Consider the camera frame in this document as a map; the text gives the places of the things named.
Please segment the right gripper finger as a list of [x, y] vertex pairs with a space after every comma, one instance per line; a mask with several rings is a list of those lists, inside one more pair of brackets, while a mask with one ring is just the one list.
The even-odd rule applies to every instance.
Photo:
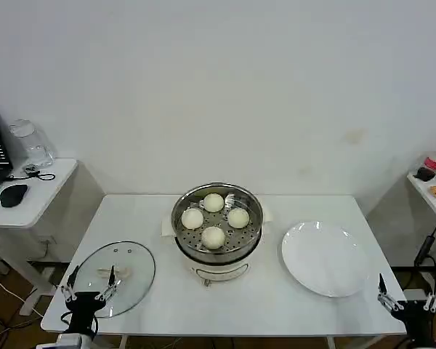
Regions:
[[433, 276], [423, 276], [423, 279], [429, 284], [431, 292], [427, 296], [427, 302], [424, 307], [431, 313], [436, 312], [436, 278]]
[[395, 312], [403, 309], [403, 306], [388, 293], [384, 278], [381, 273], [379, 274], [378, 290], [379, 293], [377, 300], [388, 312]]

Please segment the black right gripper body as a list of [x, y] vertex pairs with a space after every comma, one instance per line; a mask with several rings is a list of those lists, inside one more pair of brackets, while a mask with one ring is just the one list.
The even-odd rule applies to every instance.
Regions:
[[423, 300], [399, 301], [392, 309], [392, 317], [401, 321], [407, 334], [407, 348], [436, 348], [433, 332], [435, 314], [425, 310]]

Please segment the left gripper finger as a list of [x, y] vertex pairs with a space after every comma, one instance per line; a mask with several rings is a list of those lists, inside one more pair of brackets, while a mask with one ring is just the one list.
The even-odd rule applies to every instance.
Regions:
[[75, 292], [73, 291], [74, 284], [76, 282], [79, 266], [77, 265], [73, 272], [69, 275], [66, 284], [60, 286], [60, 291], [66, 302], [70, 302], [76, 299]]
[[107, 286], [99, 292], [95, 297], [96, 300], [109, 300], [116, 292], [118, 286], [118, 279], [116, 278], [116, 270], [112, 265], [110, 269], [97, 269], [97, 275], [100, 278], [106, 278], [108, 280]]

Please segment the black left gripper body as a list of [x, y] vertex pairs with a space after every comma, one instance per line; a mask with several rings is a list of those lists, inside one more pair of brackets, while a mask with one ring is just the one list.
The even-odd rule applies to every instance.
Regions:
[[77, 292], [65, 301], [71, 314], [65, 330], [68, 334], [96, 334], [98, 320], [95, 313], [106, 306], [106, 300], [98, 292]]

